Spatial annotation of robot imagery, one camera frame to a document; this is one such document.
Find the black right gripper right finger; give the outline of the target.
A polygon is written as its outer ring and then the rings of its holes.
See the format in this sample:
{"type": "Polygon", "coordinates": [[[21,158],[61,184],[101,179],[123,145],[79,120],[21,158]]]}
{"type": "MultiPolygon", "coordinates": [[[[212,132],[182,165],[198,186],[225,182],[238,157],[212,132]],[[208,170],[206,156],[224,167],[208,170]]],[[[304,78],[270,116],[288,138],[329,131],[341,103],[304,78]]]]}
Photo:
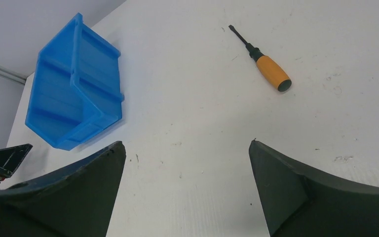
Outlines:
{"type": "Polygon", "coordinates": [[[252,141],[249,157],[272,237],[379,237],[379,187],[350,181],[252,141]]]}

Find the orange handled screwdriver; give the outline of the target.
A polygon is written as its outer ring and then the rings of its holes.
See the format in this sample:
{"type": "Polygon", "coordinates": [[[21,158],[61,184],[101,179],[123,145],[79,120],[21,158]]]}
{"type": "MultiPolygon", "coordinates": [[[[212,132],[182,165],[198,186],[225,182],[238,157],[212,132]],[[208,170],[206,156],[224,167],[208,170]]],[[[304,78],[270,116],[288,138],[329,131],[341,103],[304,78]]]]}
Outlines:
{"type": "Polygon", "coordinates": [[[250,57],[255,61],[257,68],[264,78],[279,92],[287,91],[292,81],[285,71],[269,56],[264,55],[259,48],[248,43],[233,25],[229,29],[244,43],[250,57]]]}

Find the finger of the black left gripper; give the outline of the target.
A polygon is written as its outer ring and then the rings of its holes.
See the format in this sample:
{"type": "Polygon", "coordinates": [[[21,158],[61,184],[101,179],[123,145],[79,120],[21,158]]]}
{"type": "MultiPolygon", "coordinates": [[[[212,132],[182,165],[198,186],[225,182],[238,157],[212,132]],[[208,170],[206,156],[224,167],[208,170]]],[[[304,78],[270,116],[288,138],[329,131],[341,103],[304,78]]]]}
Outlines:
{"type": "Polygon", "coordinates": [[[0,183],[15,173],[32,147],[31,144],[23,144],[0,149],[0,183]]]}

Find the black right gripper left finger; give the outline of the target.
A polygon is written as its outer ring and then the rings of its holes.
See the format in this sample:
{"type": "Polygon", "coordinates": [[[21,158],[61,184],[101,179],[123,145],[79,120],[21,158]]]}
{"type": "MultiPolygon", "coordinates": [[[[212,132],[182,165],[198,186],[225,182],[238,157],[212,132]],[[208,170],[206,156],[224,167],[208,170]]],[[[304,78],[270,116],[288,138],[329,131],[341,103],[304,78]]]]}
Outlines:
{"type": "Polygon", "coordinates": [[[104,237],[126,162],[116,141],[40,177],[0,189],[0,237],[104,237]]]}

